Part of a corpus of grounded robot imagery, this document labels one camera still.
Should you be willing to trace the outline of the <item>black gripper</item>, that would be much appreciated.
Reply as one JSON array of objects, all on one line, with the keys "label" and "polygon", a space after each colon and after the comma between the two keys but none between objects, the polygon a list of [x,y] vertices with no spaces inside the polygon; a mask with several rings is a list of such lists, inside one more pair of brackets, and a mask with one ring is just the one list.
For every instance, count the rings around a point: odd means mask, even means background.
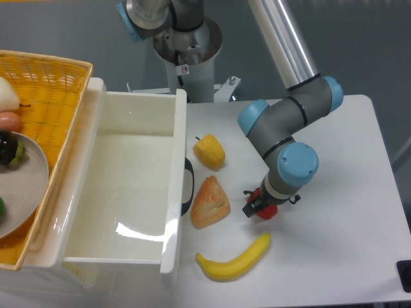
[{"label": "black gripper", "polygon": [[268,192],[260,192],[258,197],[249,197],[246,204],[242,208],[244,215],[247,218],[251,218],[262,209],[269,205],[281,205],[287,200],[291,204],[296,204],[301,199],[299,194],[294,194],[292,197],[289,194],[276,194],[272,195]]}]

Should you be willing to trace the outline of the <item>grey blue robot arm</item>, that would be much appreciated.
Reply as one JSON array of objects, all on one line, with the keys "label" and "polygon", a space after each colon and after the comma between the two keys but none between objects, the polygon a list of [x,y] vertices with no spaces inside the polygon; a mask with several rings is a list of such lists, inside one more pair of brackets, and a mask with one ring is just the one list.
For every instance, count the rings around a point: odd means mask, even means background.
[{"label": "grey blue robot arm", "polygon": [[[243,212],[267,218],[270,208],[299,201],[299,189],[319,166],[314,149],[293,135],[336,110],[344,93],[334,78],[320,75],[284,1],[250,1],[249,7],[288,91],[273,105],[252,102],[237,120],[268,167],[261,185],[247,193]],[[134,41],[152,40],[171,93],[184,90],[190,103],[214,101],[222,32],[202,1],[121,1],[117,10]]]}]

